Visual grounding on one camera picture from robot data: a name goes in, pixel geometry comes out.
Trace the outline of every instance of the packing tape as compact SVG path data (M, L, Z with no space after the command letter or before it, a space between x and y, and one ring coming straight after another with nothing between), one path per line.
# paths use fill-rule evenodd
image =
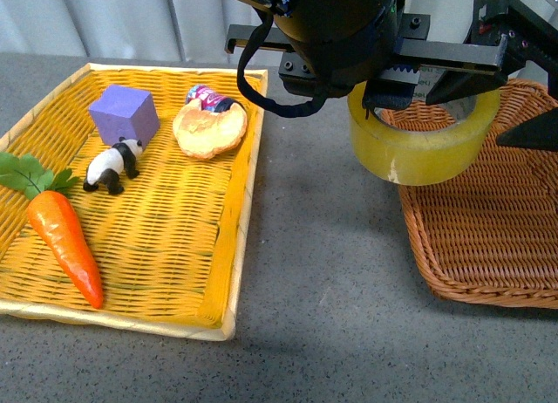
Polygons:
M350 140L358 160L376 176L400 185L432 185L452 179L473 163L500 108L500 91L445 108L456 122L437 131L390 126L362 107L365 83L349 94Z

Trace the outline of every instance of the carrot leaves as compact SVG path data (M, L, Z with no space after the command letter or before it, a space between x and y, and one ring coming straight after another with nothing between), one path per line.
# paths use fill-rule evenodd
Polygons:
M14 154L0 152L0 185L23 191L32 200L49 189L67 194L68 188L78 182L71 178L71 169L65 169L56 176L50 169L44 169L36 157L24 154L18 158Z

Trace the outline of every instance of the black strap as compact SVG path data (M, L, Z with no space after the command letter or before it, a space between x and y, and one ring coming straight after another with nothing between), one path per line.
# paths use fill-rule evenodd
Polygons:
M244 70L248 65L250 59L254 56L255 52L262 46L265 38L271 30L273 25L273 15L271 13L264 14L262 24L255 28L250 35L250 39L244 47L241 58L238 62L238 72L236 74L236 84L241 94L250 102L262 107L266 111L270 111L280 117L296 118L296 117L309 117L317 113L325 103L327 97L326 88L323 85L316 86L316 93L312 100L298 105L279 105L273 99L262 96L256 91L244 77Z

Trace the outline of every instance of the soda can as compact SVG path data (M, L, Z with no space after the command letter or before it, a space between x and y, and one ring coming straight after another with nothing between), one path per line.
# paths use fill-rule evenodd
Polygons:
M221 95L205 85L196 85L188 91L186 103L192 99L201 100L201 109L212 113L223 113L234 103L238 103L236 100Z

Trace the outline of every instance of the gray countertop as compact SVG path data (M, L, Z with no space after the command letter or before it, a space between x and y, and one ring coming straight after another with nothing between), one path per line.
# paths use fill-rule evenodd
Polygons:
M0 54L0 133L86 62ZM269 96L298 101L274 69ZM10 316L0 334L2 402L558 401L558 311L434 297L345 99L265 116L234 339Z

